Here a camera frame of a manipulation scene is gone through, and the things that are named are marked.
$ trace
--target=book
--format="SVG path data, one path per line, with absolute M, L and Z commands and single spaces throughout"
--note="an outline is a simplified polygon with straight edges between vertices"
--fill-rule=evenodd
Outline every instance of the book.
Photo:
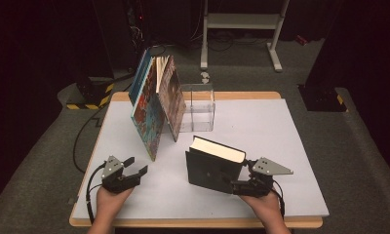
M 157 58 L 156 65 L 158 69 L 156 94 L 165 112 L 174 141 L 177 142 L 186 104 L 179 83 L 174 57 Z
M 132 121 L 152 161 L 156 159 L 159 141 L 165 122 L 165 113 L 156 95 L 156 62 L 148 63 L 142 78 L 136 102 L 132 109 Z
M 155 161 L 165 120 L 177 141 L 186 108 L 174 57 L 155 58 L 146 51 L 136 72 L 130 99 L 134 106 L 131 118 L 146 151 Z
M 189 183 L 232 194 L 230 181 L 238 180 L 246 152 L 194 136 L 185 156 Z

